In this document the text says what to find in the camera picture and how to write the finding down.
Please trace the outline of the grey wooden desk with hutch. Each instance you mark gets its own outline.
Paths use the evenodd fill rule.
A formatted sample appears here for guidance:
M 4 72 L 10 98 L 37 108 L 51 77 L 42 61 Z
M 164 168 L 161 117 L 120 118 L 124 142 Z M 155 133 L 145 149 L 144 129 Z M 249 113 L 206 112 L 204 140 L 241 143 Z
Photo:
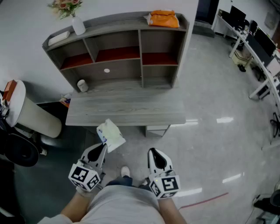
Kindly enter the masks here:
M 186 115 L 178 76 L 172 87 L 166 84 L 141 87 L 127 80 L 88 85 L 87 92 L 75 90 L 66 117 L 67 125 L 99 126 L 106 119 L 117 126 L 184 124 Z

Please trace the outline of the cardboard box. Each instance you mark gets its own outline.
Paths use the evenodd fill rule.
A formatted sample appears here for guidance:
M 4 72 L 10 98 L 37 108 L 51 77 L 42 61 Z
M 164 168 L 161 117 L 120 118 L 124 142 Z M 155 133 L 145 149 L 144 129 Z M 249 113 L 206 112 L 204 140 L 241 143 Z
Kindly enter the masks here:
M 243 65 L 246 66 L 251 59 L 252 55 L 247 49 L 243 49 L 242 51 L 235 50 L 232 60 L 236 65 Z

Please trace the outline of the person's right forearm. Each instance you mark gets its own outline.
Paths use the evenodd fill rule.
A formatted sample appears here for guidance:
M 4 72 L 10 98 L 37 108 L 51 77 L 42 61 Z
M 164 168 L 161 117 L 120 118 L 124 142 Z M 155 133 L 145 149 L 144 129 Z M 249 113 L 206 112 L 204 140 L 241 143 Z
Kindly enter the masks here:
M 159 199 L 158 205 L 165 224 L 187 224 L 171 197 Z

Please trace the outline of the small white cylinder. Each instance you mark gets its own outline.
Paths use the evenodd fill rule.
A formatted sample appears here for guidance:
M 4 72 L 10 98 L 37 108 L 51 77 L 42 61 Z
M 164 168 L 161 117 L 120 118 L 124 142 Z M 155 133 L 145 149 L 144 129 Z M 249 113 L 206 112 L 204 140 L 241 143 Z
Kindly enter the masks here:
M 77 82 L 77 87 L 80 89 L 81 92 L 88 91 L 88 85 L 85 80 L 81 79 Z

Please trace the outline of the orange plastic packet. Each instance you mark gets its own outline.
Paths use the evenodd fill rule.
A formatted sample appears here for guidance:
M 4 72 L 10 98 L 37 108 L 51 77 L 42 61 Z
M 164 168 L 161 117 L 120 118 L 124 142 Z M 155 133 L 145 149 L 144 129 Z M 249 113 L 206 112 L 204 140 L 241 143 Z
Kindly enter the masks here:
M 154 10 L 145 15 L 148 25 L 179 28 L 179 20 L 173 10 Z

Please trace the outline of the person's light grey shirt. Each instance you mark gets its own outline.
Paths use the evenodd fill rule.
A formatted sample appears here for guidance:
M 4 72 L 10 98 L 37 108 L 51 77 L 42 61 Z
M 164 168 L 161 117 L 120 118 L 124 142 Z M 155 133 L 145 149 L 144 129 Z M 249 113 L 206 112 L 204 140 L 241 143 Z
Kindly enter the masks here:
M 79 222 L 64 215 L 44 217 L 38 224 L 165 224 L 152 192 L 135 187 L 111 185 L 91 201 Z

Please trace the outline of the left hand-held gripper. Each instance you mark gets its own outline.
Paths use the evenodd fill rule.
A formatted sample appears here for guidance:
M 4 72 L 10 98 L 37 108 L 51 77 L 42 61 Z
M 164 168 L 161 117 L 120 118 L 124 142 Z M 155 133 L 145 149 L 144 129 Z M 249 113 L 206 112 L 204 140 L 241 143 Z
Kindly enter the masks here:
M 72 165 L 68 179 L 76 187 L 92 192 L 105 175 L 102 166 L 105 162 L 107 150 L 108 145 L 106 143 L 95 144 L 85 149 L 77 163 Z

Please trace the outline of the colourful packet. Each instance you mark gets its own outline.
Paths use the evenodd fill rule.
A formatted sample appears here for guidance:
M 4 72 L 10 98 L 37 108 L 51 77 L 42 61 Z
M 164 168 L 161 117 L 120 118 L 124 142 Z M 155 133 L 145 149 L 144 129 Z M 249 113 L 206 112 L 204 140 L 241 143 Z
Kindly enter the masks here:
M 70 101 L 71 101 L 71 94 L 62 95 L 61 99 L 59 100 L 59 102 L 64 106 L 66 106 L 67 108 L 69 108 L 70 106 Z

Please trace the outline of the person's left hand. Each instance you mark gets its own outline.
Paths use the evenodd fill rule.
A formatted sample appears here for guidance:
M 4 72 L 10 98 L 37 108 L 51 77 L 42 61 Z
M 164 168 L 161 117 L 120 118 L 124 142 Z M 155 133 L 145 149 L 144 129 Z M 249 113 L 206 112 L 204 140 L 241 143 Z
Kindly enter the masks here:
M 94 191 L 92 192 L 87 192 L 83 188 L 76 187 L 77 193 L 79 193 L 82 197 L 87 197 L 87 198 L 94 198 L 96 193 Z

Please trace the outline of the orange box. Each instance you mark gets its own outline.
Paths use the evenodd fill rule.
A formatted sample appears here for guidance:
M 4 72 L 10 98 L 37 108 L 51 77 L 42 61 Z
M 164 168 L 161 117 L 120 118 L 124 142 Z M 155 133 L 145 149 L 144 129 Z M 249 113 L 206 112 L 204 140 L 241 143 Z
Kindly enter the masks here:
M 14 89 L 17 85 L 17 82 L 15 80 L 11 80 L 7 83 L 5 90 L 3 92 L 3 100 L 6 100 L 7 102 L 9 102 L 11 100 L 11 96 L 14 92 Z

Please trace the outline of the white board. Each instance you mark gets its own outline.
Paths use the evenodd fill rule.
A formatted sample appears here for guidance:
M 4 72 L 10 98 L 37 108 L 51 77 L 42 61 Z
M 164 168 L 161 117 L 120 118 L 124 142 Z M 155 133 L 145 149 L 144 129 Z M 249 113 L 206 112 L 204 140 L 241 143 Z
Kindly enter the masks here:
M 273 77 L 276 76 L 280 72 L 280 59 L 278 57 L 274 57 L 266 68 Z

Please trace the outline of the white wet wipes packet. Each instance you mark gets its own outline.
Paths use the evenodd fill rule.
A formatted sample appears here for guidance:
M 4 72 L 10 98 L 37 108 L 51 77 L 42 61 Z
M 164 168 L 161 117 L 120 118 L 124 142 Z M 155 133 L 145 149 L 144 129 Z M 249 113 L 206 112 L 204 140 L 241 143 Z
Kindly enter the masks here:
M 119 128 L 110 119 L 106 119 L 104 123 L 96 128 L 96 131 L 102 143 L 107 145 L 108 153 L 126 142 Z

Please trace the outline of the grey wooden shelf unit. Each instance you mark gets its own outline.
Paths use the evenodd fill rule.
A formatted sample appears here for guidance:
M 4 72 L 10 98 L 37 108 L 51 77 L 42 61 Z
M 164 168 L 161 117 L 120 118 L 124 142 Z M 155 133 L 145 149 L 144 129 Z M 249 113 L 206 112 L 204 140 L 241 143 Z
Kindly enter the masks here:
M 148 25 L 148 12 L 126 12 L 84 22 L 86 32 L 42 48 L 68 83 L 89 86 L 103 82 L 135 81 L 141 87 L 174 86 L 189 29 L 183 14 L 176 14 L 179 28 Z

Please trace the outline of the white flat box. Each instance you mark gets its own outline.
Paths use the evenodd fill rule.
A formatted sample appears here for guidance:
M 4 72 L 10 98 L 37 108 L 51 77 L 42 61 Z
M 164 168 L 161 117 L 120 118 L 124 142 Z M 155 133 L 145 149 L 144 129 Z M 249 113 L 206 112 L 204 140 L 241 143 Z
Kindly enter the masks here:
M 49 39 L 48 41 L 48 46 L 52 46 L 54 45 L 55 43 L 58 43 L 62 40 L 65 40 L 68 38 L 68 36 L 70 35 L 70 32 L 69 31 L 66 31 L 66 32 L 63 32 L 57 36 L 54 36 L 52 38 Z

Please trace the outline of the white ceramic vase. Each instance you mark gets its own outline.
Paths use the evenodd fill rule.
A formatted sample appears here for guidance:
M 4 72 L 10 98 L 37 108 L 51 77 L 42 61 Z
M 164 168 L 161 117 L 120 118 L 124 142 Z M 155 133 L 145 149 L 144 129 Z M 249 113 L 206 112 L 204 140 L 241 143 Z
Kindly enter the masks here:
M 84 23 L 78 16 L 72 18 L 72 26 L 76 35 L 82 35 L 86 32 Z

